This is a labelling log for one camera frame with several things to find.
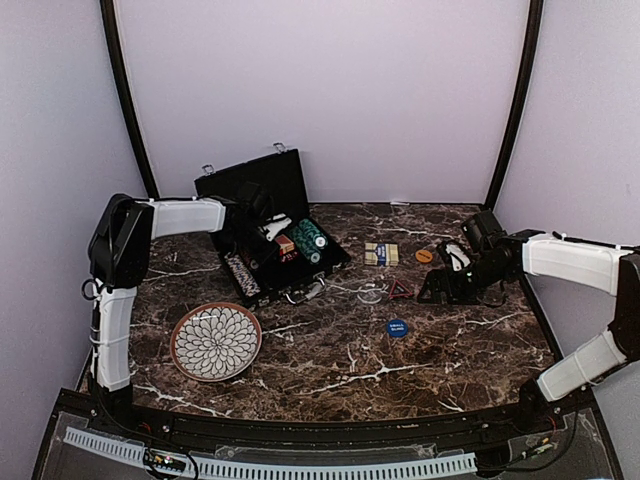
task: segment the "plate rim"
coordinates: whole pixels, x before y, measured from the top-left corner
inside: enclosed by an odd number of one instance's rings
[[[182,363],[180,361],[178,361],[178,354],[176,352],[176,339],[178,336],[178,332],[180,331],[180,328],[182,328],[182,326],[187,322],[187,320],[189,320],[191,317],[193,317],[195,314],[197,314],[198,312],[201,312],[202,310],[208,310],[210,308],[231,308],[234,310],[238,310],[241,313],[243,313],[249,320],[251,320],[251,323],[253,323],[253,326],[256,329],[256,334],[258,337],[258,344],[256,345],[256,349],[253,352],[253,355],[251,356],[251,358],[247,361],[247,364],[242,367],[240,370],[238,370],[237,372],[233,373],[232,375],[227,375],[226,377],[222,377],[222,378],[211,378],[211,379],[204,379],[201,377],[197,377],[195,375],[193,375],[191,372],[189,372],[186,368],[184,368],[182,366]],[[212,302],[212,303],[205,303],[204,305],[200,305],[199,307],[194,308],[193,310],[187,312],[186,314],[184,314],[182,316],[182,318],[180,320],[178,320],[178,323],[176,323],[176,326],[173,328],[173,333],[171,334],[171,359],[173,360],[173,364],[176,366],[176,368],[178,370],[180,370],[181,373],[183,373],[184,375],[186,375],[187,377],[196,380],[198,382],[204,382],[204,383],[215,383],[215,382],[222,382],[223,380],[228,380],[230,378],[235,377],[236,375],[239,375],[240,373],[244,372],[249,365],[251,365],[253,363],[253,361],[256,359],[256,357],[258,356],[258,352],[260,351],[260,347],[262,346],[262,327],[260,327],[260,322],[258,322],[258,319],[256,318],[256,316],[250,312],[249,310],[247,310],[245,307],[243,307],[242,305],[238,305],[235,303],[230,303],[230,302]]]

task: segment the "red triangle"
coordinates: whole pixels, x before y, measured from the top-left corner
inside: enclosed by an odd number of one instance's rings
[[[413,297],[413,291],[409,287],[403,285],[399,280],[394,280],[391,291],[389,292],[389,298],[411,298]]]

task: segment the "white perforated rail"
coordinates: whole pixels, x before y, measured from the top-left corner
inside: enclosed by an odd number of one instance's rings
[[[97,455],[145,468],[142,462],[144,446],[139,443],[124,443],[102,435],[68,427],[64,442]],[[187,463],[184,478],[193,478],[193,466],[186,458],[176,455]],[[193,456],[202,480],[422,480],[444,478],[477,471],[475,454],[467,453],[430,460],[385,463],[356,466],[286,466],[257,463],[239,463]]]

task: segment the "yellow and blue box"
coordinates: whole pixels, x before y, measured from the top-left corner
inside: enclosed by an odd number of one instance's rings
[[[398,245],[395,243],[365,243],[364,264],[395,267],[400,261]]]

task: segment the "plate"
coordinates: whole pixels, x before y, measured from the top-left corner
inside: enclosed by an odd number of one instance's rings
[[[233,303],[208,303],[187,313],[171,336],[178,369],[201,382],[231,378],[256,358],[262,330],[256,317]]]

